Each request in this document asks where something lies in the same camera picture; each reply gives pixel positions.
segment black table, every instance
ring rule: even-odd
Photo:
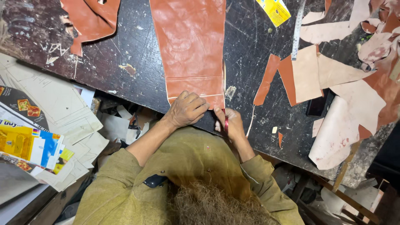
[[[275,28],[266,13],[255,0],[227,0],[224,60],[226,64],[226,88],[236,88],[232,98],[226,98],[227,107],[239,111],[244,129],[249,127],[253,99],[262,80],[270,53],[282,59],[292,51],[292,37],[300,1],[286,0],[292,17]],[[353,1],[332,3],[328,15],[314,22],[339,22],[350,18]],[[115,95],[165,113],[169,109],[166,99],[164,71],[148,0],[121,0],[118,27],[114,35],[83,46],[83,57],[63,55],[52,46],[67,49],[72,37],[65,31],[60,16],[67,13],[58,0],[1,0],[3,11],[3,35],[0,51],[22,61],[36,65],[69,79],[87,84]],[[324,0],[308,0],[305,14],[310,10],[324,10]],[[360,28],[344,40],[322,43],[320,52],[332,59],[358,68],[356,44],[367,36]],[[311,45],[300,40],[300,49]],[[48,59],[59,57],[46,64]],[[118,67],[130,64],[136,74]],[[308,153],[314,139],[311,137],[312,123],[317,118],[305,115],[307,103],[291,107],[279,76],[275,74],[270,91],[262,106],[256,106],[249,141],[257,151],[282,161],[335,179],[338,167],[320,171],[309,160]],[[211,112],[196,124],[196,127],[215,133]],[[283,149],[278,146],[278,135],[272,128],[278,127],[284,137]],[[343,183],[356,186],[373,158],[390,134],[394,124],[383,127],[374,137],[363,141],[350,164]]]

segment wooden stick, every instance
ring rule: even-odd
[[[338,174],[338,176],[336,176],[336,180],[335,180],[335,183],[333,184],[333,189],[332,189],[333,193],[335,193],[338,190],[339,185],[343,180],[344,174],[346,173],[347,167],[349,166],[351,160],[353,159],[354,155],[358,151],[360,144],[361,144],[361,140],[359,140],[358,142],[354,143],[351,146],[350,155],[347,156],[347,158],[344,160],[343,165],[340,168],[339,174]]]
[[[332,191],[333,186],[328,183],[326,180],[322,179],[321,177],[313,174],[313,173],[309,173],[310,176],[316,180],[319,184],[321,184],[322,186],[324,186],[325,188],[327,188],[328,190]],[[351,207],[355,208],[357,211],[359,211],[362,215],[364,215],[365,217],[367,217],[368,219],[370,219],[372,222],[376,223],[377,225],[380,224],[380,220],[379,218],[372,213],[371,211],[369,211],[368,209],[366,209],[364,206],[360,205],[358,202],[354,201],[352,198],[350,198],[349,196],[345,195],[343,192],[341,192],[340,190],[337,190],[335,192],[336,196],[338,196],[339,198],[341,198],[343,201],[345,201],[347,204],[349,204]]]

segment curly hair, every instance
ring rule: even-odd
[[[244,202],[228,196],[213,184],[194,182],[181,187],[169,206],[172,224],[185,225],[279,225],[254,196]]]

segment yellow paper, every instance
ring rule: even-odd
[[[68,150],[67,148],[64,148],[64,150],[62,150],[60,158],[65,159],[65,160],[70,160],[71,157],[74,155],[74,152],[72,152],[71,150]]]
[[[275,27],[288,20],[291,15],[282,0],[256,0],[267,13]]]

